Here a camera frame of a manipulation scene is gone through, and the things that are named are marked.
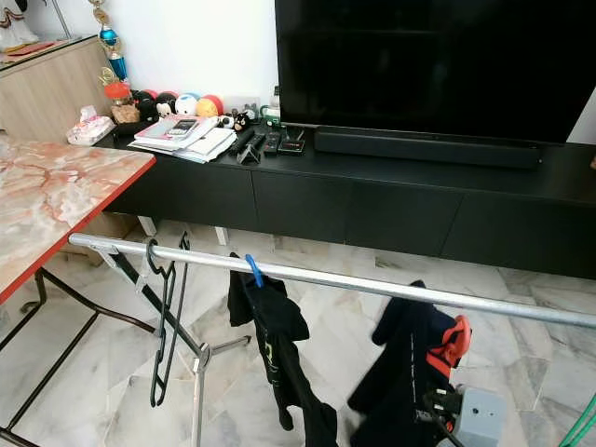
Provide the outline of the stack of books and papers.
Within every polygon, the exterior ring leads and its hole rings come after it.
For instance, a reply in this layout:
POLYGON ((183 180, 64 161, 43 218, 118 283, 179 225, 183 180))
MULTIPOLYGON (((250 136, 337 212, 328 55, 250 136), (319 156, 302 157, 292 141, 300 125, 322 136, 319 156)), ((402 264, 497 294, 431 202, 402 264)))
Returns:
POLYGON ((220 156, 236 140, 236 133, 231 129, 220 129, 217 127, 217 116, 208 118, 197 118, 197 116, 162 116, 157 123, 149 125, 148 128, 137 132, 133 142, 129 144, 132 148, 149 150, 165 155, 174 155, 183 160, 190 160, 199 163, 212 161, 220 156), (197 119, 195 130, 184 138, 170 138, 167 131, 178 122, 179 119, 197 119))

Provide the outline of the light wooden sideboard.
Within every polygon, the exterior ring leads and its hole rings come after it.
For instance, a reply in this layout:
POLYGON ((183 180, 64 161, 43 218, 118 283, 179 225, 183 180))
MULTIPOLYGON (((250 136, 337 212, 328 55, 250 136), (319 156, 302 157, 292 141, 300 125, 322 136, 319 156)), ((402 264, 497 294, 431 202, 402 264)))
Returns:
POLYGON ((108 65, 97 35, 43 48, 0 69, 0 130, 23 140, 63 143, 82 108, 110 115, 102 69, 108 65))

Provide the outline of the grey calculator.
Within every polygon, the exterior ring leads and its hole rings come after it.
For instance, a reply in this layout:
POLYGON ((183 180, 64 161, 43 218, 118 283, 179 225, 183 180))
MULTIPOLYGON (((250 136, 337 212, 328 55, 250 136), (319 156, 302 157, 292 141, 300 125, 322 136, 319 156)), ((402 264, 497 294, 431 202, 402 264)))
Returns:
POLYGON ((184 138, 195 130, 197 123, 199 123, 197 119, 179 119, 166 135, 170 138, 184 138))

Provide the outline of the black tv console cabinet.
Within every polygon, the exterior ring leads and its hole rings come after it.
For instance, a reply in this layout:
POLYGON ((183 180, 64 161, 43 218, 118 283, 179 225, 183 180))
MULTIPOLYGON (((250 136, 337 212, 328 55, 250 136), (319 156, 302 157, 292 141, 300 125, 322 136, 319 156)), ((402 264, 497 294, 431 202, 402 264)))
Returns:
POLYGON ((110 210, 596 279, 596 145, 531 170, 309 149, 241 165, 157 155, 110 210))

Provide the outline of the green and white bottle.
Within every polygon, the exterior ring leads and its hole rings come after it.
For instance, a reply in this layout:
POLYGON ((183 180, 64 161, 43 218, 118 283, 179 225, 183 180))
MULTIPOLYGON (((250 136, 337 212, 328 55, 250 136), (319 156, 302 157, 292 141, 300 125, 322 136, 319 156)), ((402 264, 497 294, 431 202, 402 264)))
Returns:
POLYGON ((271 99, 269 99, 268 105, 261 106, 261 115, 263 121, 271 127, 281 125, 281 88, 280 86, 274 86, 271 99))

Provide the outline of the small black desk clock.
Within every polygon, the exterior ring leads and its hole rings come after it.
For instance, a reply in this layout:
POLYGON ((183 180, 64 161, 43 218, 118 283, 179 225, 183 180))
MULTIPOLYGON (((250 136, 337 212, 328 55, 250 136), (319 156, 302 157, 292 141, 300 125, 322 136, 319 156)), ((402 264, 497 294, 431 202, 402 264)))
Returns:
POLYGON ((305 152, 305 144, 304 138, 284 135, 280 138, 278 153, 282 155, 302 155, 305 152))

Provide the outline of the white ceramic figurine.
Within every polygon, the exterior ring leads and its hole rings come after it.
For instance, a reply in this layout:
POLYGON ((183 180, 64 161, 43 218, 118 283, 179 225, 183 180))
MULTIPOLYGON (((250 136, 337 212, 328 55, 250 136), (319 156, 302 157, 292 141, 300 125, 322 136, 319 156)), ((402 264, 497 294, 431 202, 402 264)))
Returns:
POLYGON ((30 29, 25 13, 29 0, 0 0, 0 50, 8 52, 41 42, 30 29))

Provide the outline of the marble top folding table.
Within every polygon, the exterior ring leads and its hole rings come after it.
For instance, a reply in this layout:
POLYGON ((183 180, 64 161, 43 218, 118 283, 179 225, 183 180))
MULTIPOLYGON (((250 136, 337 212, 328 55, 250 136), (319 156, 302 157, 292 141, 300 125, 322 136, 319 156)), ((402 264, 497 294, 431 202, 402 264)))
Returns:
POLYGON ((47 260, 68 243, 72 234, 80 233, 154 163, 153 155, 129 150, 1 138, 1 301, 7 302, 27 281, 34 283, 37 299, 22 306, 21 319, 13 324, 0 345, 8 345, 47 305, 47 285, 54 285, 92 311, 34 391, 11 420, 1 426, 3 441, 16 447, 38 447, 14 429, 99 317, 118 319, 141 331, 154 330, 153 325, 90 301, 46 270, 47 260))

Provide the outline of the pink floral tissue pack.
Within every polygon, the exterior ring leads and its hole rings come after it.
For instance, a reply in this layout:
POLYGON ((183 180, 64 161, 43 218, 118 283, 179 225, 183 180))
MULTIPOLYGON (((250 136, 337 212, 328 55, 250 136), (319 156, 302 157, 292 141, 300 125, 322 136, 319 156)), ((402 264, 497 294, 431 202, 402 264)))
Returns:
POLYGON ((67 142, 92 146, 114 128, 115 122, 110 116, 98 114, 93 105, 87 105, 81 107, 78 122, 68 130, 67 142))

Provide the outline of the black remote control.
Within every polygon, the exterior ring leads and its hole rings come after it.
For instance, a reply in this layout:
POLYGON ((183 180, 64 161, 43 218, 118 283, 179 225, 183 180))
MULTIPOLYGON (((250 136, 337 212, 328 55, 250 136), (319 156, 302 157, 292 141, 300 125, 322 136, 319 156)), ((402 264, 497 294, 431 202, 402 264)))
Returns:
POLYGON ((239 165, 259 165, 263 161, 263 149, 267 132, 259 128, 245 128, 230 146, 229 154, 239 165))

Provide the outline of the small panda toy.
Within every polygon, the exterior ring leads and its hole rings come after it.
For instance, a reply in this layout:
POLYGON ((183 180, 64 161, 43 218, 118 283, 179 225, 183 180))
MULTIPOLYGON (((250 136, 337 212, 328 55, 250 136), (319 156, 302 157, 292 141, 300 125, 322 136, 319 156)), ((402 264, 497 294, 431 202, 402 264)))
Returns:
POLYGON ((251 108, 247 108, 247 110, 244 111, 238 111, 234 108, 230 114, 220 115, 217 127, 220 129, 231 129, 235 132, 241 132, 246 130, 246 128, 251 127, 255 117, 256 114, 251 108))

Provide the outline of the black soundbar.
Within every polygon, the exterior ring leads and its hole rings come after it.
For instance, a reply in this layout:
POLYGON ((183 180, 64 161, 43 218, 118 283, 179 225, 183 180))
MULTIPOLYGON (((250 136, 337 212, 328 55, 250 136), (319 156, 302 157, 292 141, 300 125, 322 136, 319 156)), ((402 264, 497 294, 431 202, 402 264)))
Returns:
POLYGON ((320 152, 494 168, 532 169, 542 158, 542 148, 535 143, 447 133, 322 125, 314 142, 320 152))

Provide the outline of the gold and blue trophy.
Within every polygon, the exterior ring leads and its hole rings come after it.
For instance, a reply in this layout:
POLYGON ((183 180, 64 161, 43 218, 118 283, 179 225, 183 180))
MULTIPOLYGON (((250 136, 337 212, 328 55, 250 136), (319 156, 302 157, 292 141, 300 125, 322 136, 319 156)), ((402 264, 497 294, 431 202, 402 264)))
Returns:
POLYGON ((122 41, 120 41, 120 37, 116 34, 115 30, 112 29, 111 19, 108 17, 105 9, 103 9, 105 0, 88 0, 88 2, 93 7, 92 13, 95 20, 101 25, 98 37, 101 39, 103 50, 106 52, 108 64, 111 65, 115 77, 119 81, 124 82, 124 84, 127 84, 128 67, 123 54, 122 41))

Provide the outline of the blue plastic hanger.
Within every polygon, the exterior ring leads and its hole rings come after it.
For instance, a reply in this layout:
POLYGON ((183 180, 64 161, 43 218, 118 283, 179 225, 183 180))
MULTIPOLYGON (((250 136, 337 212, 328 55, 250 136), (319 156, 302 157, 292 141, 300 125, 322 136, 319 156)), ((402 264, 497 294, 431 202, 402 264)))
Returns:
POLYGON ((256 263, 254 256, 252 256, 251 254, 246 254, 246 255, 244 255, 244 260, 246 260, 246 263, 250 266, 252 280, 254 280, 254 284, 257 287, 264 287, 265 276, 264 276, 264 273, 261 272, 259 265, 256 263))

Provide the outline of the black round plush ball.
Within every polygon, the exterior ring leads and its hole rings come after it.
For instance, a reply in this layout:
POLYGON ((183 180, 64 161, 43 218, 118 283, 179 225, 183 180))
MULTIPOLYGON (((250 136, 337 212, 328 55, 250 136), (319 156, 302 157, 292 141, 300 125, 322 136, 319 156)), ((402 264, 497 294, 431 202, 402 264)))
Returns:
POLYGON ((158 117, 155 93, 152 90, 132 90, 130 97, 141 122, 154 122, 158 117))

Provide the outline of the orange and red plush ball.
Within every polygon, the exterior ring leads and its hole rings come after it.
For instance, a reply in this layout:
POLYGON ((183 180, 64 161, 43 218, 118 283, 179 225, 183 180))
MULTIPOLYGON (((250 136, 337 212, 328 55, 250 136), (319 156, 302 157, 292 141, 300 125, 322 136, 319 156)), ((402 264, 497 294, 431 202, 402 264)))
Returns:
POLYGON ((218 116, 224 115, 224 102, 217 95, 203 95, 197 99, 197 116, 218 116))

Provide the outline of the white and blue plush ball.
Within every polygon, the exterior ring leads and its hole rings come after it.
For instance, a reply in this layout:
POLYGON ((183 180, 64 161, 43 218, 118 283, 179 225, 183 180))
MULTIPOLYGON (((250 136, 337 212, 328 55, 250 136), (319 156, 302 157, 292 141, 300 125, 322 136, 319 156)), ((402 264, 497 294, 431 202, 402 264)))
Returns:
POLYGON ((197 116, 197 103, 200 98, 195 94, 184 93, 174 102, 175 115, 197 116))

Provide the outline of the black flat television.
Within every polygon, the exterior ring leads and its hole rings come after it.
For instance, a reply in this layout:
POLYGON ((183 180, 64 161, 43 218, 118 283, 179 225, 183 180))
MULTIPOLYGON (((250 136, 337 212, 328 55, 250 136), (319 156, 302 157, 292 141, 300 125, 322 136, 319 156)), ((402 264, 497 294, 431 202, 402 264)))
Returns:
POLYGON ((596 0, 274 0, 282 119, 562 143, 596 0))

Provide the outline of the navy shirt with red collar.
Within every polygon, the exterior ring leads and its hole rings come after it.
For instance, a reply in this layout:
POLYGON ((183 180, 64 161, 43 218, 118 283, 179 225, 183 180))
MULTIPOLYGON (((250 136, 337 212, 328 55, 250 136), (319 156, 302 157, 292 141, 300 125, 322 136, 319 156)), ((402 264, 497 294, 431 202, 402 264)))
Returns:
POLYGON ((420 413, 423 393, 452 386, 426 354, 433 333, 451 327, 453 318, 430 303, 390 298, 372 332, 383 352, 346 401, 362 416, 350 447, 434 447, 442 440, 420 413))

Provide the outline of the silver metal clothes rack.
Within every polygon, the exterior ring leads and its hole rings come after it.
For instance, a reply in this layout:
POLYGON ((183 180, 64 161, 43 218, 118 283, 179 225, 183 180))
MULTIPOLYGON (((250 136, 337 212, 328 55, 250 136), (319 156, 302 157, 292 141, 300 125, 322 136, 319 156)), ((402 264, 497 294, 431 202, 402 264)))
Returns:
MULTIPOLYGON (((145 256, 146 244, 123 239, 113 239, 102 236, 93 236, 82 233, 69 235, 69 242, 80 244, 96 251, 103 256, 103 259, 119 273, 123 273, 116 260, 118 254, 140 254, 145 256)), ((155 255, 162 259, 178 261, 197 265, 209 265, 226 269, 226 271, 238 271, 250 273, 250 266, 244 257, 229 257, 209 254, 208 252, 187 251, 187 250, 154 250, 155 255)), ((337 287, 350 291, 386 295, 386 297, 399 297, 430 304, 442 304, 456 309, 468 309, 486 312, 486 314, 499 314, 508 317, 520 317, 539 322, 548 322, 562 325, 574 325, 574 327, 587 328, 596 331, 596 315, 584 314, 584 312, 571 312, 548 307, 516 304, 503 301, 491 301, 452 292, 435 291, 425 287, 406 286, 396 282, 384 282, 374 279, 361 279, 322 271, 309 271, 309 269, 290 267, 280 264, 258 264, 265 276, 276 279, 288 279, 307 282, 329 287, 337 287)))

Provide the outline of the glass jar with red lid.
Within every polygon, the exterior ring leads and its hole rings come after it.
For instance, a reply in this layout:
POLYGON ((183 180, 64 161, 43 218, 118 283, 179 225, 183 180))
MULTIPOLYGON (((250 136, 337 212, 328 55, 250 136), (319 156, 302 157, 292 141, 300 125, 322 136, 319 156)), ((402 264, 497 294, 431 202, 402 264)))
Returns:
POLYGON ((141 122, 141 114, 137 110, 128 82, 116 80, 105 84, 103 85, 103 94, 114 103, 111 106, 111 111, 116 124, 141 122))

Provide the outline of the black t-shirt with logo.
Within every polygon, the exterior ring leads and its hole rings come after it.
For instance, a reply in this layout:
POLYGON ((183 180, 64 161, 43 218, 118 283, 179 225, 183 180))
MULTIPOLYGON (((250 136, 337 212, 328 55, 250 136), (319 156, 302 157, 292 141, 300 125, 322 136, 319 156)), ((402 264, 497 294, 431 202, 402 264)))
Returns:
POLYGON ((257 287, 251 273, 231 271, 227 290, 229 324, 254 324, 263 358, 265 379, 271 384, 282 429, 294 429, 290 406, 302 409, 305 447, 339 447, 337 414, 312 390, 301 367, 297 342, 309 339, 301 307, 291 301, 284 281, 264 278, 257 287))

